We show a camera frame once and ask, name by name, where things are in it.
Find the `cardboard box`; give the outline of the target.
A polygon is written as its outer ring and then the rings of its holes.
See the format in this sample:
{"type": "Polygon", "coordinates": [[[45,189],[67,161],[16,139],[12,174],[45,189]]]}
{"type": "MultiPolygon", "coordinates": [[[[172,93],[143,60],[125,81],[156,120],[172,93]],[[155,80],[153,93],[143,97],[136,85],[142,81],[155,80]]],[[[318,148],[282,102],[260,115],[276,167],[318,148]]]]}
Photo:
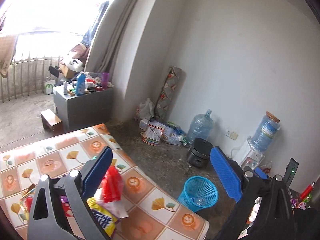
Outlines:
{"type": "Polygon", "coordinates": [[[63,76],[67,79],[72,79],[77,74],[77,72],[69,69],[65,64],[60,63],[59,68],[60,68],[63,76]]]}

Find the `white plastic bag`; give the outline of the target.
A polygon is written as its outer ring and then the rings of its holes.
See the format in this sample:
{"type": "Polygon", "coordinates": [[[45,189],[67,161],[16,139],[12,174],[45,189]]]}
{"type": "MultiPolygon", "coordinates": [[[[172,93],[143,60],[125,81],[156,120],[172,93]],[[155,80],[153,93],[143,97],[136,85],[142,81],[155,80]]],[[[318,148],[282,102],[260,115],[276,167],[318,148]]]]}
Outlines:
{"type": "Polygon", "coordinates": [[[154,117],[154,103],[150,100],[150,98],[147,98],[144,102],[140,103],[139,106],[136,109],[136,115],[135,118],[137,120],[142,119],[150,119],[154,117]]]}

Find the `blue wastebasket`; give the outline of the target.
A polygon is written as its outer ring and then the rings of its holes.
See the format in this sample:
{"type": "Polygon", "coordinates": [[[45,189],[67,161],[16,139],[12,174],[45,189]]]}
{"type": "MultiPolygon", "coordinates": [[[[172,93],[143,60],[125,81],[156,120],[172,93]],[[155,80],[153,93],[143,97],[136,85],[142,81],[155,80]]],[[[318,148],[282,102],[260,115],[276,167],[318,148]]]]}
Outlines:
{"type": "Polygon", "coordinates": [[[193,176],[187,179],[178,202],[193,212],[213,207],[219,198],[216,186],[207,178],[193,176]]]}

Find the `pile of floor trash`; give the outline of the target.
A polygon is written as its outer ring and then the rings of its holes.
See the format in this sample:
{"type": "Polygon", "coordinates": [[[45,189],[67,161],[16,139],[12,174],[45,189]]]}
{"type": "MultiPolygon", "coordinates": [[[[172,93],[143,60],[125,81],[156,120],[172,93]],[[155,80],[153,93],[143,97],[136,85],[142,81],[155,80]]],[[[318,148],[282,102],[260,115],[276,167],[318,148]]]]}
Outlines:
{"type": "Polygon", "coordinates": [[[153,119],[142,119],[139,127],[143,130],[142,141],[149,145],[157,146],[161,142],[176,146],[189,145],[186,133],[172,122],[161,123],[153,119]]]}

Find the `black rice cooker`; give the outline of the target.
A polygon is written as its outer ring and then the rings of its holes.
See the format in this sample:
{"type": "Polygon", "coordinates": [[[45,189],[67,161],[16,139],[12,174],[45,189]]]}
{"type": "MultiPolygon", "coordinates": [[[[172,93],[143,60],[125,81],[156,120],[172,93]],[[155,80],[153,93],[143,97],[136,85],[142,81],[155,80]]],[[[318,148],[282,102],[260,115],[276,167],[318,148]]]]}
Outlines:
{"type": "Polygon", "coordinates": [[[187,162],[198,168],[205,168],[210,161],[210,152],[213,145],[202,139],[195,138],[187,153],[187,162]]]}

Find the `white green paper bag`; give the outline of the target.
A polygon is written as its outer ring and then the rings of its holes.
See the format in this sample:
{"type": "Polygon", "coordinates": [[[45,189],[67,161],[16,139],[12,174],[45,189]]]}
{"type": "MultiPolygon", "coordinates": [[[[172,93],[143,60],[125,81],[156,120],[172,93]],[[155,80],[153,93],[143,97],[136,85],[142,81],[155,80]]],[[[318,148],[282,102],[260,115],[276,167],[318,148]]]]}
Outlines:
{"type": "Polygon", "coordinates": [[[44,83],[44,92],[46,95],[53,94],[53,88],[55,87],[55,84],[55,80],[49,80],[44,83]]]}

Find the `blue detergent bottle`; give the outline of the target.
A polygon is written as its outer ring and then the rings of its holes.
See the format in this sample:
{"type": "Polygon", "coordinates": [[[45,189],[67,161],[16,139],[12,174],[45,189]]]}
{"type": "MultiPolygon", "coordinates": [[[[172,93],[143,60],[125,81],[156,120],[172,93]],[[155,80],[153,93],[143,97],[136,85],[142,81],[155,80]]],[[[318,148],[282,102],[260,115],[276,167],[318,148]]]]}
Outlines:
{"type": "Polygon", "coordinates": [[[86,89],[86,74],[81,72],[77,77],[76,77],[76,87],[75,87],[75,94],[77,96],[81,96],[85,94],[85,89],[86,89]]]}

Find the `grey cabinet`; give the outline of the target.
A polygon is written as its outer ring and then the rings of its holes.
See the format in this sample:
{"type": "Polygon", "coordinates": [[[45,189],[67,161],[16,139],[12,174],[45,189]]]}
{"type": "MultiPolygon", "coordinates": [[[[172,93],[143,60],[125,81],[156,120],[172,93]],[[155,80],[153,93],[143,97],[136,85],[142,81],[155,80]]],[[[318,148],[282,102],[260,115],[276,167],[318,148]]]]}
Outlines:
{"type": "Polygon", "coordinates": [[[65,132],[91,127],[110,120],[114,89],[70,96],[63,93],[63,86],[53,88],[56,114],[62,120],[65,132]]]}

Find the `red lighter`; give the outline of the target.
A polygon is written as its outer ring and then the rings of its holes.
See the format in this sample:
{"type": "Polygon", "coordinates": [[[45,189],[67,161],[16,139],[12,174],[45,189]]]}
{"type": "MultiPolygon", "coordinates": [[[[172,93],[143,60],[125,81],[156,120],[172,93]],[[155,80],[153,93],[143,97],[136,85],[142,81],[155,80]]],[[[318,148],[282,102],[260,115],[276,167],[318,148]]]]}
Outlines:
{"type": "Polygon", "coordinates": [[[315,182],[310,183],[307,188],[299,195],[299,201],[302,202],[313,190],[315,182]]]}

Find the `empty water jug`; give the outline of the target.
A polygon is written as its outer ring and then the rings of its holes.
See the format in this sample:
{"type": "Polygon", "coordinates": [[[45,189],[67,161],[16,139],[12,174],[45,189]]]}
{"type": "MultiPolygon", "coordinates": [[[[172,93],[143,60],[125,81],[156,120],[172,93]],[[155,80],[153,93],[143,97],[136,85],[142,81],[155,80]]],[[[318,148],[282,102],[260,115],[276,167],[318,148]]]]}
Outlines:
{"type": "Polygon", "coordinates": [[[192,144],[196,138],[207,140],[214,128],[214,120],[211,118],[212,110],[208,109],[205,114],[196,115],[189,127],[187,139],[192,144]]]}

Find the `white water dispenser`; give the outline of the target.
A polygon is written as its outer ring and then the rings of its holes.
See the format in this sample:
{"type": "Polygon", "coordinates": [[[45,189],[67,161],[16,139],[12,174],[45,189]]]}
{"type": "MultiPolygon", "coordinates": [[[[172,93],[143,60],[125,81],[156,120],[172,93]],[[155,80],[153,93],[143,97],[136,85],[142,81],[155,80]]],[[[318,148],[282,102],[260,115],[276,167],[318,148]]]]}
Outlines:
{"type": "Polygon", "coordinates": [[[242,169],[248,166],[254,170],[264,159],[264,154],[253,147],[251,137],[248,137],[240,147],[231,150],[231,159],[242,169]]]}

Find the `red snack wrapper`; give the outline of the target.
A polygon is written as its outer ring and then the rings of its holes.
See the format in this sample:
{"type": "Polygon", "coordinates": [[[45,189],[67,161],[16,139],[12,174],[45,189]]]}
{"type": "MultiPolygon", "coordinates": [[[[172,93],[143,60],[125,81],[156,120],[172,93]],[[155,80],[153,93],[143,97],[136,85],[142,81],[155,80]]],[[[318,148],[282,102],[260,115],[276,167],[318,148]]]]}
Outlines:
{"type": "Polygon", "coordinates": [[[123,188],[124,182],[119,171],[111,165],[102,181],[102,200],[105,203],[120,201],[123,188]]]}

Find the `patterned tablecloth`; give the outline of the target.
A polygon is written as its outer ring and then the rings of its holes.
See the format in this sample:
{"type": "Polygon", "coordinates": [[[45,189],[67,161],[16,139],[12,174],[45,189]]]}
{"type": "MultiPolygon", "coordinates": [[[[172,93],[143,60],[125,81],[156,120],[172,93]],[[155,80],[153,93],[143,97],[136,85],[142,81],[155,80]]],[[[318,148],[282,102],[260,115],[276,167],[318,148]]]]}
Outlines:
{"type": "Polygon", "coordinates": [[[105,125],[1,153],[1,239],[205,239],[105,125]]]}

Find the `beige curtain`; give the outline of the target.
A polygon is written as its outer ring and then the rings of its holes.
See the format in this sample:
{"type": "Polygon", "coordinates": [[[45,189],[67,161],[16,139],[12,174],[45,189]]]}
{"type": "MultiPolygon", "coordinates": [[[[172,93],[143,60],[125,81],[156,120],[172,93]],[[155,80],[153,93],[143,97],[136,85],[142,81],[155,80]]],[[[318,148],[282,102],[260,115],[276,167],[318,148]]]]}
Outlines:
{"type": "Polygon", "coordinates": [[[95,33],[85,64],[87,72],[109,72],[116,62],[121,39],[138,0],[114,0],[95,33]]]}

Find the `wall socket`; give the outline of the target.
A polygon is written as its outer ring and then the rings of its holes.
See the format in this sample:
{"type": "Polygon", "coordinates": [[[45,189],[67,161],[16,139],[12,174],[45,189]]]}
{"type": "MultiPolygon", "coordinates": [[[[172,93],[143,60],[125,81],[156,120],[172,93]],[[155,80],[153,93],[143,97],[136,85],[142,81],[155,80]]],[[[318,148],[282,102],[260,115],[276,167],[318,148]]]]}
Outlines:
{"type": "Polygon", "coordinates": [[[238,133],[232,131],[231,129],[227,129],[225,131],[225,136],[232,140],[236,140],[238,138],[238,133]]]}

